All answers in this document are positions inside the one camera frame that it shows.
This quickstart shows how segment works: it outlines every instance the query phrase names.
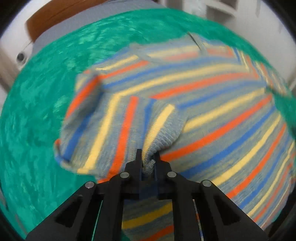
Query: silver rivet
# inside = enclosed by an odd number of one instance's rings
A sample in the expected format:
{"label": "silver rivet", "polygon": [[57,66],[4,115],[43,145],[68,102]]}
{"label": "silver rivet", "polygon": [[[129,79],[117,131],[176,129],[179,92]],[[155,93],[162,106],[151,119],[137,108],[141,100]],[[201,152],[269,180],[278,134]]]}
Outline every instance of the silver rivet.
{"label": "silver rivet", "polygon": [[122,173],[120,173],[120,177],[127,178],[127,177],[129,177],[129,173],[128,172],[122,172]]}
{"label": "silver rivet", "polygon": [[211,181],[209,181],[209,180],[204,180],[204,181],[202,182],[202,184],[203,184],[205,187],[210,187],[210,186],[212,185]]}
{"label": "silver rivet", "polygon": [[94,186],[94,182],[87,182],[86,184],[85,184],[85,187],[86,188],[92,188]]}
{"label": "silver rivet", "polygon": [[168,177],[176,177],[177,174],[175,172],[168,172]]}

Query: brown wooden furniture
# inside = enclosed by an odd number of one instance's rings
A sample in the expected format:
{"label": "brown wooden furniture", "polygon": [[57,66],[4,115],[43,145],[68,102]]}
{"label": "brown wooden furniture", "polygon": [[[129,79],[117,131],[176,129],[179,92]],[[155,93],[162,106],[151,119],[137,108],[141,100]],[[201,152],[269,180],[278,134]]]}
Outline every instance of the brown wooden furniture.
{"label": "brown wooden furniture", "polygon": [[26,22],[32,41],[52,26],[107,0],[51,0]]}

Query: striped sweater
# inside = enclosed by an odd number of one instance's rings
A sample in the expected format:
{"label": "striped sweater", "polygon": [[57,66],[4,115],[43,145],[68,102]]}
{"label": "striped sweater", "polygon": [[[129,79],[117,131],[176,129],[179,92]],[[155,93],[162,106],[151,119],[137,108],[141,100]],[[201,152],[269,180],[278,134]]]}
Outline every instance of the striped sweater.
{"label": "striped sweater", "polygon": [[[56,160],[78,174],[109,180],[143,150],[192,181],[211,180],[263,229],[294,187],[295,147],[266,87],[284,80],[242,51],[190,34],[165,43],[132,44],[77,77]],[[131,240],[172,240],[170,201],[155,187],[126,202]]]}

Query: gray cushion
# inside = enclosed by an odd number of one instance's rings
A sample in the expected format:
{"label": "gray cushion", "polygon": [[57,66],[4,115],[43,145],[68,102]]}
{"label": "gray cushion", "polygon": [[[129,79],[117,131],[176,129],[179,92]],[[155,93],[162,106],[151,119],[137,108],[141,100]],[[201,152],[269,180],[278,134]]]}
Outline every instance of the gray cushion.
{"label": "gray cushion", "polygon": [[137,9],[161,7],[163,6],[152,0],[109,0],[108,2],[80,12],[45,31],[35,41],[32,56],[58,38],[100,19]]}

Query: shelf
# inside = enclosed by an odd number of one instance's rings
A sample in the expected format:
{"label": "shelf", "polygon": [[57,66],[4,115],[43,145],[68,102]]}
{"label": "shelf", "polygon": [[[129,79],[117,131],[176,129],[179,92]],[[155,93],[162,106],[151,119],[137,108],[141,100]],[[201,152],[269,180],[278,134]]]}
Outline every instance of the shelf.
{"label": "shelf", "polygon": [[236,9],[217,0],[204,0],[204,3],[207,5],[207,7],[216,9],[220,12],[226,13],[231,16],[236,16]]}

